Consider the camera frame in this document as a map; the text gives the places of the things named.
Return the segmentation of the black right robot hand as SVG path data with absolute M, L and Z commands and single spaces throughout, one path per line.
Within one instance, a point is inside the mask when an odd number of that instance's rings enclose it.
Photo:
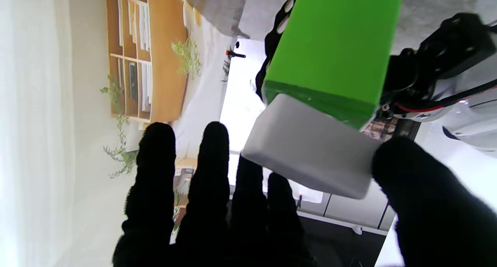
M 186 213 L 170 245 L 175 160 L 172 127 L 149 125 L 139 143 L 114 267 L 318 266 L 288 180 L 271 173 L 265 196 L 262 167 L 243 157 L 226 221 L 229 135 L 217 121 L 204 129 Z M 395 137 L 380 145 L 372 175 L 398 216 L 395 230 L 406 267 L 496 266 L 495 212 L 414 141 Z

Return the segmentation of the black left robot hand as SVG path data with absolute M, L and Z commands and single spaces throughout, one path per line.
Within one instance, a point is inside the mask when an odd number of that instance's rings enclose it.
M 264 51 L 266 54 L 266 59 L 264 60 L 261 69 L 255 77 L 255 93 L 261 101 L 264 101 L 262 93 L 263 81 L 266 77 L 267 70 L 272 58 L 274 57 L 275 51 L 283 34 L 283 31 L 278 31 L 278 27 L 283 23 L 284 20 L 289 18 L 295 2 L 296 0 L 286 0 L 284 5 L 282 5 L 281 9 L 279 9 L 278 13 L 275 16 L 275 22 L 272 30 L 270 30 L 270 32 L 264 39 Z

